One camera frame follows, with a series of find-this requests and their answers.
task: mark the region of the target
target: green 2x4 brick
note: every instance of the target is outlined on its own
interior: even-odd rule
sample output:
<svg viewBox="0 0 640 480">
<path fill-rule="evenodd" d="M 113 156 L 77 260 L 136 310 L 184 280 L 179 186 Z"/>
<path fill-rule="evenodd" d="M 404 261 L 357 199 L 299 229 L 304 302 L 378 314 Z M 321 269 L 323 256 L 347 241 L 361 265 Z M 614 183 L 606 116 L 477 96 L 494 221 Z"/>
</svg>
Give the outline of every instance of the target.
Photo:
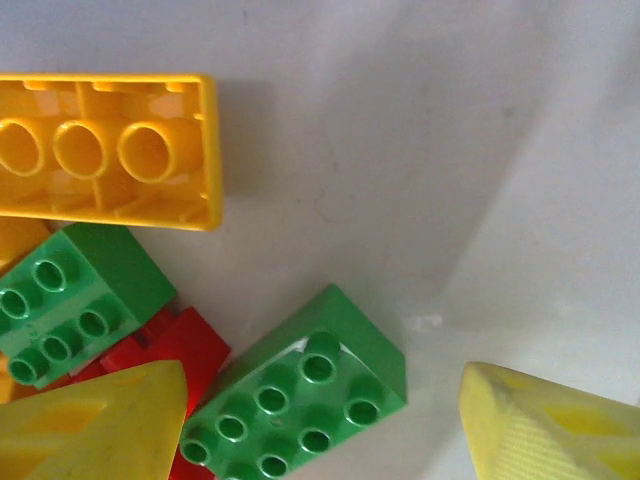
<svg viewBox="0 0 640 480">
<path fill-rule="evenodd" d="M 0 351 L 16 381 L 42 388 L 141 327 L 175 294 L 127 228 L 76 223 L 0 279 Z"/>
<path fill-rule="evenodd" d="M 405 359 L 336 286 L 218 380 L 180 448 L 223 480 L 278 478 L 406 404 Z"/>
</svg>

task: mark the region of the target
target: white background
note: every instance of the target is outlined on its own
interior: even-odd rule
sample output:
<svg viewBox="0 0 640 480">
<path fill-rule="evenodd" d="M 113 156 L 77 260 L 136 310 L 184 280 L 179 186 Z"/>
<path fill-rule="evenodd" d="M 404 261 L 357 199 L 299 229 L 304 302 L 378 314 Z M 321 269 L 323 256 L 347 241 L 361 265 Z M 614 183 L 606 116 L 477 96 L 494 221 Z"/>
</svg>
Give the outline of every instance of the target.
<svg viewBox="0 0 640 480">
<path fill-rule="evenodd" d="M 217 77 L 224 226 L 136 236 L 236 352 L 335 281 L 407 354 L 292 480 L 475 478 L 467 360 L 637 402 L 637 0 L 5 0 L 0 70 Z"/>
</svg>

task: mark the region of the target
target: plastic toy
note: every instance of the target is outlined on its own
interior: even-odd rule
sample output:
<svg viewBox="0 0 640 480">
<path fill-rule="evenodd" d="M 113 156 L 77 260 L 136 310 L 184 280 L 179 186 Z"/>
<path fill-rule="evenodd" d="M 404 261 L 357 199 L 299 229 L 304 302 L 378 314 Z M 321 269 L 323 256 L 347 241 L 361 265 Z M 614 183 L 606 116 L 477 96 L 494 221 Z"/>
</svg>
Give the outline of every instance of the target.
<svg viewBox="0 0 640 480">
<path fill-rule="evenodd" d="M 0 217 L 0 274 L 48 237 L 49 230 L 41 220 Z"/>
<path fill-rule="evenodd" d="M 29 397 L 38 391 L 33 387 L 16 383 L 9 375 L 8 363 L 9 359 L 0 353 L 0 405 Z"/>
<path fill-rule="evenodd" d="M 479 480 L 640 478 L 640 409 L 468 363 L 460 415 Z"/>
<path fill-rule="evenodd" d="M 278 478 L 406 404 L 403 354 L 330 286 L 231 363 L 187 421 L 185 459 Z"/>
<path fill-rule="evenodd" d="M 177 318 L 163 308 L 140 330 L 89 364 L 74 377 L 74 383 L 156 360 L 180 360 L 187 378 L 189 416 L 230 352 L 195 308 L 187 308 Z"/>
<path fill-rule="evenodd" d="M 175 288 L 121 226 L 76 223 L 0 279 L 0 350 L 42 388 L 138 329 Z"/>
<path fill-rule="evenodd" d="M 155 362 L 0 406 L 3 480 L 166 480 L 187 400 Z"/>
<path fill-rule="evenodd" d="M 209 230 L 222 201 L 213 80 L 0 75 L 0 215 Z"/>
<path fill-rule="evenodd" d="M 187 462 L 180 449 L 176 451 L 176 456 L 171 465 L 169 480 L 213 480 L 215 475 L 200 465 Z"/>
</svg>

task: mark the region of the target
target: yellow brick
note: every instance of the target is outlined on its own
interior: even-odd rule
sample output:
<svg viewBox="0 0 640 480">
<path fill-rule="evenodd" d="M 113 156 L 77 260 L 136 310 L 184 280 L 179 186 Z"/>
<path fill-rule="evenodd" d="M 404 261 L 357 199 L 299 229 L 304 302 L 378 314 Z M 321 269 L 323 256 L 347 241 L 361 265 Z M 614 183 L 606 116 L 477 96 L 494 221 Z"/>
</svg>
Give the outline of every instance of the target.
<svg viewBox="0 0 640 480">
<path fill-rule="evenodd" d="M 640 408 L 475 362 L 459 403 L 479 480 L 640 478 Z"/>
<path fill-rule="evenodd" d="M 0 478 L 166 480 L 186 402 L 161 361 L 0 406 Z"/>
<path fill-rule="evenodd" d="M 48 236 L 49 230 L 41 220 L 0 217 L 0 273 L 11 268 Z"/>
<path fill-rule="evenodd" d="M 0 74 L 0 215 L 210 230 L 216 88 L 194 74 Z"/>
</svg>

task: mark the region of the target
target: red block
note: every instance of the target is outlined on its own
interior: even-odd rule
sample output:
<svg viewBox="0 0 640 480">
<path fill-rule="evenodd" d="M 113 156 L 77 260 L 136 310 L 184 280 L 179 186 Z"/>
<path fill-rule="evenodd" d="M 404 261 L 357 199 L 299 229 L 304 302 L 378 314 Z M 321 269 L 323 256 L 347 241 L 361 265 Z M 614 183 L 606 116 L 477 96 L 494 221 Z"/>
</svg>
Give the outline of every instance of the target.
<svg viewBox="0 0 640 480">
<path fill-rule="evenodd" d="M 213 480 L 213 478 L 215 475 L 207 468 L 187 462 L 178 449 L 176 456 L 173 457 L 169 480 Z"/>
<path fill-rule="evenodd" d="M 162 309 L 140 330 L 107 350 L 73 379 L 73 383 L 156 360 L 180 360 L 187 379 L 187 417 L 198 405 L 231 349 L 189 307 L 177 318 Z"/>
</svg>

